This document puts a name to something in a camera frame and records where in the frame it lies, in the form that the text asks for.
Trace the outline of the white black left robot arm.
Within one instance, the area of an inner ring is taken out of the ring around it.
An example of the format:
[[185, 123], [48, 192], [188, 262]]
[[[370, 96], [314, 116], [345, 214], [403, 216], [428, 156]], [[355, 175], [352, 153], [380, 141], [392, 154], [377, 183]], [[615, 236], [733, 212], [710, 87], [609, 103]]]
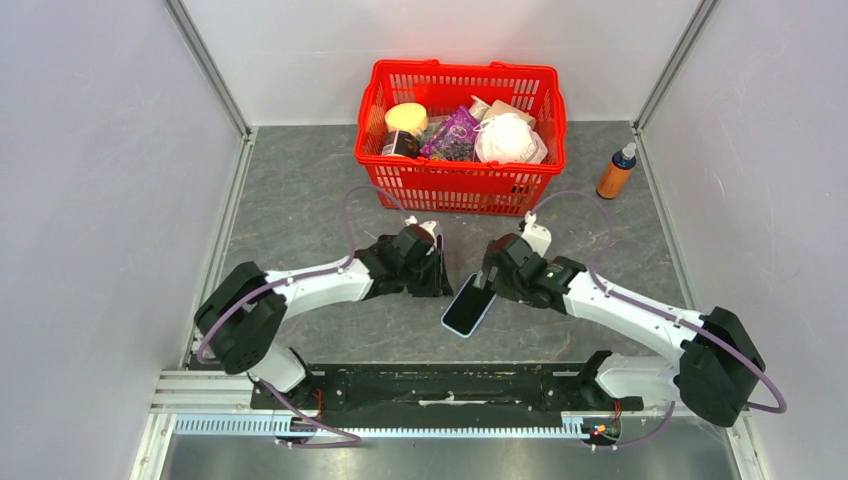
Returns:
[[194, 314], [203, 336], [198, 358], [210, 352], [226, 373], [248, 373], [275, 388], [288, 407], [304, 407], [314, 383], [306, 362], [279, 339], [283, 322], [325, 306], [386, 295], [450, 296], [443, 246], [437, 222], [409, 222], [398, 233], [324, 265], [263, 271], [243, 262]]

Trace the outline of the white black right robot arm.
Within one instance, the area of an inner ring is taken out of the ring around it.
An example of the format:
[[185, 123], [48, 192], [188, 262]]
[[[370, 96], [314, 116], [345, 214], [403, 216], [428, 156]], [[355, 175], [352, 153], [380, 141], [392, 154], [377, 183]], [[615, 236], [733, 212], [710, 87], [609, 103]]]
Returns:
[[503, 299], [594, 322], [653, 351], [642, 359], [610, 354], [577, 382], [579, 400], [601, 409], [614, 399], [680, 401], [701, 419], [733, 426], [751, 407], [765, 362], [739, 317], [704, 314], [621, 288], [566, 257], [543, 258], [516, 233], [491, 241], [481, 265]]

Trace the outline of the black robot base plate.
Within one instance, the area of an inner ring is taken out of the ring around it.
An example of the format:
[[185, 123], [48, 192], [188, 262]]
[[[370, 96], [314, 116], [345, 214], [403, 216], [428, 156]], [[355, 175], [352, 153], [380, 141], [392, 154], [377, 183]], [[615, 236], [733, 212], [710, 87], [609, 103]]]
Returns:
[[564, 412], [641, 411], [616, 400], [587, 363], [314, 364], [288, 393], [336, 428], [556, 427]]

